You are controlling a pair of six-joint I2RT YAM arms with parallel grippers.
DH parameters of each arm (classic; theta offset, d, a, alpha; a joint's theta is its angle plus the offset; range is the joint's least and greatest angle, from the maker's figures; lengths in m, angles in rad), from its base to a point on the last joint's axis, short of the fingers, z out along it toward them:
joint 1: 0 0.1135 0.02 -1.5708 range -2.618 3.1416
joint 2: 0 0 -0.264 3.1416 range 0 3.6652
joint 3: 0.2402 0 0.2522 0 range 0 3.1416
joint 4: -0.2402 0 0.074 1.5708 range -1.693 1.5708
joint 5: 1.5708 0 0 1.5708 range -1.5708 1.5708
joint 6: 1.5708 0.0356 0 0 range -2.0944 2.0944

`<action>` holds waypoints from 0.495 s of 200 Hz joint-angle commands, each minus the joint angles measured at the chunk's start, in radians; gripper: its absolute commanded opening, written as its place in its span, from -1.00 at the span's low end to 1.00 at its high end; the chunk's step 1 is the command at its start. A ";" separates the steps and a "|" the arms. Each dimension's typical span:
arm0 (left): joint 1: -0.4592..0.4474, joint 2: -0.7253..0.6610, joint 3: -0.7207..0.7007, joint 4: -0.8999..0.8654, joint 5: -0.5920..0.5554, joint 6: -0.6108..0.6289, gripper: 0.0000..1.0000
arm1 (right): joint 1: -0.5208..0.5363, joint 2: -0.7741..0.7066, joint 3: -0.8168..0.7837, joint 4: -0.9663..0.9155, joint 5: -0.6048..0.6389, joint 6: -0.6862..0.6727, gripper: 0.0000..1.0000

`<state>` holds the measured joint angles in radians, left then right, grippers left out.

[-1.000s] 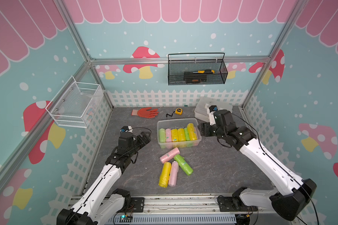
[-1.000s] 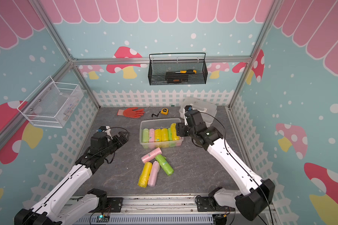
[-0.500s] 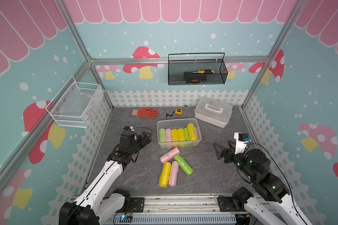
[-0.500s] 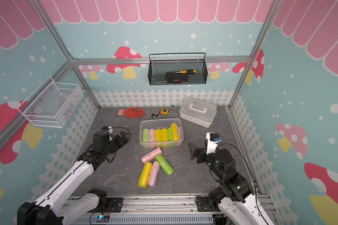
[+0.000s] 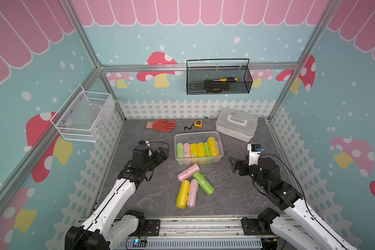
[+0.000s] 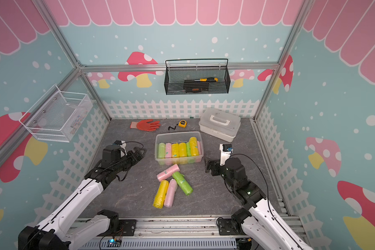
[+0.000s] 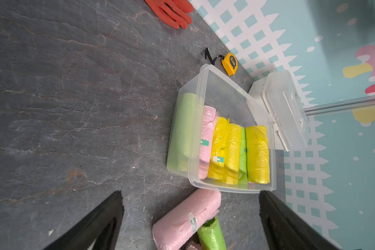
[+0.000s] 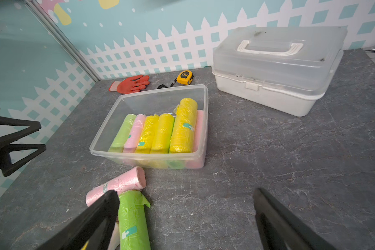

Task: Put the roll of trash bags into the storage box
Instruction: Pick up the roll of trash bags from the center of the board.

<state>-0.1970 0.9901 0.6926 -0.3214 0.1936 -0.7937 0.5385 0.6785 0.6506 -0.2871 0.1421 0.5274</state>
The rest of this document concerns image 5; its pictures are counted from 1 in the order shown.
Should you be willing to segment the green roll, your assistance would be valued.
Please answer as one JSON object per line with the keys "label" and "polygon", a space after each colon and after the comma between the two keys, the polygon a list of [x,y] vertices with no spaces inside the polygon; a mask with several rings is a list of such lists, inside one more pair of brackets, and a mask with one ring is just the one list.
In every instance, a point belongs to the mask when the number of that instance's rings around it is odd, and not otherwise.
{"label": "green roll", "polygon": [[183,143],[176,144],[176,158],[184,159],[184,145]]}
{"label": "green roll", "polygon": [[204,192],[210,196],[214,193],[215,189],[212,185],[207,181],[205,176],[201,174],[199,171],[193,174],[193,178],[198,181],[199,186],[204,190]]}
{"label": "green roll", "polygon": [[206,156],[207,156],[207,157],[211,157],[211,153],[210,153],[210,149],[209,149],[208,142],[205,142],[204,145],[205,145],[205,153],[206,153]]}

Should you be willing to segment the yellow roll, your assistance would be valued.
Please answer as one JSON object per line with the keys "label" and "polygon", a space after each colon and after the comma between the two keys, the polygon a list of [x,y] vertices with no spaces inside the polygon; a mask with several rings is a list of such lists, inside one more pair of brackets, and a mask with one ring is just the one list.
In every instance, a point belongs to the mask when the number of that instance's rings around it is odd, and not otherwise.
{"label": "yellow roll", "polygon": [[182,208],[182,209],[186,208],[189,190],[190,190],[190,181],[183,180],[181,182],[180,190],[179,190],[179,193],[177,195],[177,200],[176,200],[176,206],[178,208]]}
{"label": "yellow roll", "polygon": [[191,159],[197,160],[197,158],[198,158],[198,149],[197,149],[197,144],[196,143],[190,144],[190,155],[191,155]]}
{"label": "yellow roll", "polygon": [[197,144],[197,146],[198,146],[198,157],[199,157],[199,162],[201,163],[201,164],[204,164],[204,163],[206,163],[206,153],[205,153],[205,145],[204,145],[204,143],[203,142],[200,142],[200,143],[198,143]]}
{"label": "yellow roll", "polygon": [[208,144],[210,156],[219,156],[217,141],[215,140],[213,136],[208,138],[207,144]]}

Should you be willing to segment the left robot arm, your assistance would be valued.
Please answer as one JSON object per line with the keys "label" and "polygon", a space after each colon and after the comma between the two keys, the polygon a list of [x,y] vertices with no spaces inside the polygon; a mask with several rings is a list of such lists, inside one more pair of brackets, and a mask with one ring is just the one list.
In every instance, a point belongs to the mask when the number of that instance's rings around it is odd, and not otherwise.
{"label": "left robot arm", "polygon": [[148,172],[166,161],[169,148],[153,150],[151,143],[140,141],[132,152],[132,158],[120,171],[117,180],[103,202],[81,226],[72,226],[65,235],[67,250],[113,250],[129,236],[144,231],[143,212],[129,210],[116,221],[126,201],[143,181],[150,181]]}

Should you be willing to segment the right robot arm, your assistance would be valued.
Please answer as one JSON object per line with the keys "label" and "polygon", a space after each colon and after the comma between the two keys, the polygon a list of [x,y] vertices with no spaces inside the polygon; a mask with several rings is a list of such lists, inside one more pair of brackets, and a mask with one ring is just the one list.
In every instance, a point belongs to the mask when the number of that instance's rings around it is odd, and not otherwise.
{"label": "right robot arm", "polygon": [[307,203],[303,191],[283,181],[280,167],[269,157],[250,165],[248,159],[229,158],[232,171],[249,176],[255,188],[282,212],[295,220],[304,231],[296,229],[272,208],[257,217],[260,232],[272,232],[298,250],[353,250],[352,244],[337,234]]}

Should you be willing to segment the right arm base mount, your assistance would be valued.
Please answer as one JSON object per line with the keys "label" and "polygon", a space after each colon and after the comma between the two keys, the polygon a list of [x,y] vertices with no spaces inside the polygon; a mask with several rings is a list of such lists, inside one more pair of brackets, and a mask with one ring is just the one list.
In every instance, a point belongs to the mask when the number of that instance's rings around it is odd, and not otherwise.
{"label": "right arm base mount", "polygon": [[280,217],[280,214],[272,208],[266,208],[257,218],[243,217],[241,226],[245,236],[254,235],[275,235],[271,230],[273,220]]}

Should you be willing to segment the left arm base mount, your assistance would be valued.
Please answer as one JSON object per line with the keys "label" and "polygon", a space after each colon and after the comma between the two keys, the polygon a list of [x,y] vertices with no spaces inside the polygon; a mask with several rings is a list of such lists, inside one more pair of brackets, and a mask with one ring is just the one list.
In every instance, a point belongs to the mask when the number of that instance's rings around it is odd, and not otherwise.
{"label": "left arm base mount", "polygon": [[128,210],[124,217],[130,215],[138,219],[138,225],[135,230],[132,231],[128,236],[136,235],[147,235],[147,236],[159,236],[159,229],[161,220],[159,219],[146,219],[145,214],[137,210]]}

